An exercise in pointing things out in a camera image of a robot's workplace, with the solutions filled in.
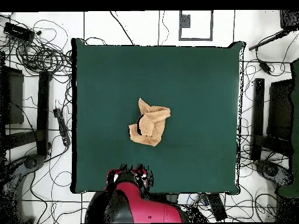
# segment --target green table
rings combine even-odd
[[[122,163],[149,166],[152,193],[238,192],[244,43],[230,48],[139,47],[84,45],[76,39],[72,45],[77,53],[76,193],[102,191],[107,172]],[[140,116],[139,98],[171,110],[156,147],[130,140],[128,126]]]

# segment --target cable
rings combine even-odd
[[[275,36],[275,35],[277,35],[277,34],[279,34],[279,33],[281,33],[281,31],[279,31],[279,32],[277,32],[277,33],[275,33],[275,34],[272,34],[272,35],[270,35],[270,36],[268,36],[268,37],[266,37],[266,38],[263,38],[258,44],[260,44],[260,43],[261,43],[262,41],[264,41],[265,39],[268,39],[268,38],[270,38],[270,37],[273,37],[273,36]],[[270,72],[272,72],[272,73],[274,72],[274,66],[273,66],[273,71],[269,71],[269,72],[268,72],[269,75],[271,75],[271,76],[281,76],[282,74],[285,73],[285,71],[286,71],[286,66],[284,65],[284,60],[286,59],[288,49],[290,48],[290,46],[292,45],[292,43],[295,41],[295,39],[298,37],[298,35],[299,35],[299,33],[295,36],[295,38],[292,40],[292,42],[291,42],[291,43],[288,45],[288,47],[287,47],[286,53],[285,53],[285,55],[284,55],[284,58],[283,58],[283,60],[282,60],[282,62],[281,62],[281,64],[280,64],[280,70],[281,70],[281,73],[278,74],[278,75],[271,74]],[[255,48],[255,55],[256,55],[257,60],[260,62],[260,64],[261,64],[261,63],[265,63],[265,64],[267,65],[266,62],[262,61],[262,60],[258,57],[258,48]]]
[[[165,24],[164,24],[164,14],[165,14],[165,11],[163,12],[163,17],[162,17],[162,24],[163,24],[163,26],[167,29],[167,31],[168,31],[168,34],[167,34],[167,37],[166,37],[166,39],[162,42],[162,44],[161,45],[163,45],[163,43],[165,42],[165,41],[167,41],[167,39],[168,39],[168,36],[169,36],[169,29],[165,26]]]
[[[59,217],[61,217],[62,215],[73,214],[73,213],[79,212],[79,211],[81,211],[81,210],[83,210],[83,209],[86,209],[86,210],[87,210],[87,208],[81,208],[81,209],[78,209],[78,210],[76,210],[76,211],[62,213],[62,214],[59,215]],[[58,223],[57,221],[58,221],[59,217],[54,221],[53,224]]]
[[[128,39],[130,40],[131,44],[134,46],[134,43],[132,42],[131,38],[128,36],[127,32],[125,31],[123,25],[119,22],[119,20],[112,14],[111,11],[109,11],[110,14],[112,15],[112,17],[118,22],[118,24],[121,26],[121,28],[124,30],[124,33],[126,34],[126,36],[128,37]]]
[[[269,193],[261,193],[261,194],[259,194],[259,195],[255,198],[255,200],[254,200],[254,203],[255,203],[255,212],[256,212],[256,215],[258,216],[258,218],[259,218],[259,220],[260,220],[261,222],[263,222],[263,220],[262,220],[262,218],[260,218],[258,211],[259,211],[260,213],[262,213],[262,212],[261,212],[260,210],[258,210],[258,208],[257,208],[257,205],[258,205],[257,200],[258,200],[258,198],[259,198],[260,196],[263,196],[263,195],[267,195],[268,197],[272,197],[272,198],[274,198],[275,200],[277,200],[274,196],[272,196],[272,195],[269,194]],[[275,211],[274,211],[274,214],[272,214],[272,213],[269,211],[269,208],[273,209],[273,207],[272,207],[271,205],[269,205],[269,204],[267,205],[268,211],[266,211],[264,207],[261,207],[261,208],[264,210],[264,213],[265,213],[265,212],[268,212],[268,213],[270,213],[271,216],[273,216],[273,217],[275,218]]]
[[[31,185],[30,185],[30,191],[31,191],[31,193],[32,193],[33,196],[35,196],[36,198],[38,198],[39,200],[43,201],[46,204],[46,208],[44,209],[44,212],[40,215],[39,219],[37,220],[37,224],[39,224],[41,217],[44,215],[44,213],[46,212],[46,210],[48,208],[48,204],[47,204],[47,202],[45,202],[45,200],[41,199],[40,197],[38,197],[33,192],[33,190],[32,190],[32,184],[33,184],[34,180],[35,180],[35,171],[33,172],[33,180],[32,180]]]
[[[33,134],[34,134],[35,141],[38,142],[36,133],[35,133],[35,131],[34,131],[34,129],[33,129],[33,126],[31,125],[31,123],[30,123],[30,121],[29,121],[29,119],[28,119],[27,114],[26,114],[26,113],[23,111],[23,109],[21,109],[17,104],[12,103],[12,102],[9,102],[9,103],[15,105],[15,106],[16,106],[18,109],[20,109],[20,110],[23,112],[23,114],[26,116],[27,121],[28,121],[28,124],[30,125],[31,130],[32,130],[32,132],[33,132]]]

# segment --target black stand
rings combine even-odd
[[[270,43],[270,42],[272,42],[272,41],[274,41],[274,40],[278,40],[278,39],[280,39],[280,38],[282,38],[282,37],[288,35],[289,33],[294,32],[294,31],[297,31],[297,30],[298,30],[297,27],[292,27],[292,28],[287,29],[287,30],[282,30],[282,31],[280,31],[279,33],[277,33],[275,36],[273,36],[272,38],[269,38],[269,39],[267,39],[267,40],[265,40],[265,41],[263,41],[263,42],[260,42],[260,43],[257,44],[257,45],[254,45],[254,46],[250,47],[249,50],[252,51],[252,50],[254,50],[254,49],[258,49],[259,47],[261,47],[261,46],[263,46],[263,45],[265,45],[265,44],[268,44],[268,43]]]
[[[22,215],[22,187],[26,176],[44,165],[48,144],[48,96],[51,74],[39,75],[37,131],[5,134],[5,117],[9,108],[8,82],[4,72],[5,53],[0,52],[0,223],[26,223]],[[36,142],[37,154],[27,155],[18,164],[6,165],[8,149]]]

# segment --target black cord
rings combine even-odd
[[[280,32],[281,32],[281,31],[279,31],[279,32],[277,32],[277,33],[275,33],[275,34],[272,34],[272,35],[270,35],[270,36],[268,36],[268,37],[266,37],[266,38],[263,38],[258,44],[260,44],[262,41],[264,41],[264,40],[266,40],[266,39],[268,39],[268,38],[270,38],[270,37],[273,37],[273,36],[279,34]],[[286,66],[285,66],[285,64],[284,64],[284,60],[286,59],[288,49],[290,48],[290,46],[292,45],[292,43],[295,41],[295,39],[298,37],[298,35],[299,35],[299,33],[295,36],[295,38],[292,40],[292,42],[291,42],[291,43],[288,45],[288,47],[287,47],[286,53],[285,53],[285,55],[284,55],[284,58],[283,58],[283,60],[282,60],[282,62],[281,62],[281,64],[280,64],[280,70],[281,70],[281,73],[280,73],[279,75],[271,74],[271,72],[272,72],[272,73],[274,72],[274,66],[273,66],[273,71],[269,71],[269,72],[268,72],[269,75],[271,75],[271,76],[281,76],[282,74],[285,73],[285,71],[286,71]],[[257,59],[260,63],[265,63],[265,64],[267,64],[266,62],[262,61],[262,60],[258,57],[258,48],[255,48],[255,55],[256,55],[256,59]]]
[[[61,217],[62,215],[73,214],[73,213],[79,212],[79,211],[81,211],[81,210],[83,210],[83,209],[86,209],[86,210],[87,210],[87,208],[80,208],[80,209],[78,209],[78,210],[76,210],[76,211],[65,212],[65,213],[60,214],[60,215],[58,216],[58,218],[54,221],[54,224],[55,224],[55,223],[58,223],[57,221],[58,221],[59,217]]]
[[[32,184],[33,184],[34,180],[35,180],[35,171],[33,172],[33,180],[32,180],[31,185],[30,185],[30,191],[31,191],[31,193],[32,193],[33,196],[35,196],[36,198],[38,198],[39,200],[43,201],[43,202],[46,204],[46,208],[44,209],[44,212],[40,215],[40,217],[39,217],[39,219],[38,219],[38,221],[37,221],[37,224],[39,224],[41,217],[44,215],[44,213],[46,212],[46,210],[47,210],[47,208],[48,208],[48,204],[47,204],[47,202],[45,202],[45,200],[41,199],[40,197],[38,197],[38,196],[33,192],[33,190],[32,190]]]
[[[124,30],[124,33],[126,34],[126,36],[128,37],[128,39],[130,40],[131,44],[134,45],[134,43],[132,42],[131,38],[128,36],[126,30],[124,29],[123,25],[119,22],[119,20],[114,16],[114,14],[112,14],[111,11],[109,11],[110,14],[112,15],[112,17],[118,22],[118,24],[121,26],[121,28]]]
[[[167,29],[168,34],[167,34],[166,39],[161,43],[161,45],[163,45],[163,43],[164,43],[165,41],[167,41],[168,36],[169,36],[169,29],[168,29],[168,28],[165,26],[165,24],[164,24],[164,15],[165,15],[165,11],[163,12],[162,24],[163,24],[163,26]]]
[[[20,109],[20,110],[23,112],[23,114],[26,116],[27,121],[28,121],[28,124],[30,125],[31,130],[32,130],[32,132],[33,132],[33,134],[34,134],[35,141],[37,142],[38,140],[37,140],[36,132],[34,131],[33,126],[31,125],[31,123],[30,123],[30,121],[29,121],[29,119],[28,119],[27,114],[26,114],[26,113],[23,111],[23,109],[21,109],[17,104],[12,103],[12,102],[9,102],[9,103],[10,103],[10,104],[13,104],[13,105],[16,106],[18,109]]]

